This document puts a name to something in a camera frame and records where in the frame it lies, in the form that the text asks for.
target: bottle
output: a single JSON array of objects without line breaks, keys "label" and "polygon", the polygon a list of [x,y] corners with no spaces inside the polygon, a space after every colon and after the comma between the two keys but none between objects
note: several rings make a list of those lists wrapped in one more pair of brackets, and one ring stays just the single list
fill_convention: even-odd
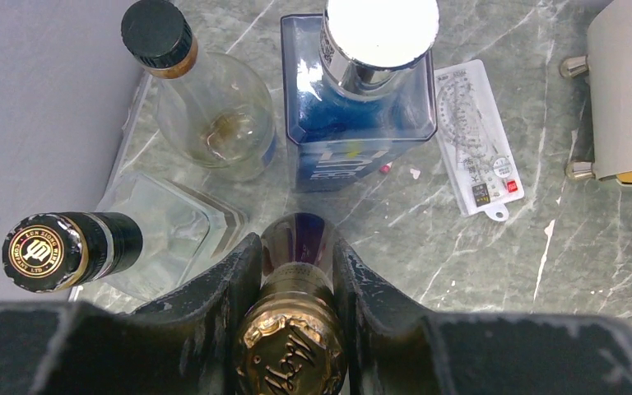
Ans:
[{"label": "bottle", "polygon": [[290,178],[335,191],[437,130],[430,46],[435,0],[329,0],[281,20]]},{"label": "bottle", "polygon": [[235,343],[244,393],[339,393],[347,362],[333,298],[333,229],[296,213],[263,232],[263,286]]},{"label": "bottle", "polygon": [[225,179],[245,181],[265,170],[277,139],[272,98],[258,74],[229,55],[202,51],[166,0],[134,3],[122,38],[156,77],[156,121],[171,146]]},{"label": "bottle", "polygon": [[96,212],[25,218],[6,237],[3,268],[33,292],[102,278],[153,300],[209,268],[238,241],[245,222],[213,197],[131,173],[103,196]]}]

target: gold emblem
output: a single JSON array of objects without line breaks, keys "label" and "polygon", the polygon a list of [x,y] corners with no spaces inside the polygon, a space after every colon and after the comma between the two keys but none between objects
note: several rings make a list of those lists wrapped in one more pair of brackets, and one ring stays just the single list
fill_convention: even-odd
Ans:
[{"label": "gold emblem", "polygon": [[62,238],[47,226],[28,226],[11,240],[11,265],[23,276],[46,277],[62,264],[62,245]]}]

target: marble table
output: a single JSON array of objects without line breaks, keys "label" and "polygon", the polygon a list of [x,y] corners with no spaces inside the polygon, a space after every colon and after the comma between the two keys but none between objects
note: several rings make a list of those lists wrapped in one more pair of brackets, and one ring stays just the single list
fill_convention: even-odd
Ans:
[{"label": "marble table", "polygon": [[[292,194],[286,181],[280,17],[319,12],[307,0],[179,0],[200,43],[258,72],[274,100],[278,152],[267,172],[230,184],[179,158],[160,135],[141,89],[119,173],[141,170],[225,199],[260,233],[290,211],[337,224],[375,271],[437,310],[605,314],[632,325],[632,188],[575,184],[570,158],[592,154],[588,86],[566,81],[559,64],[586,52],[598,10],[564,0],[439,0],[437,68],[479,58],[485,65],[527,196],[496,223],[463,218],[435,140],[409,151],[388,175],[371,174],[338,193]],[[411,169],[419,170],[414,179]],[[101,284],[79,299],[113,311],[139,302]]]}]

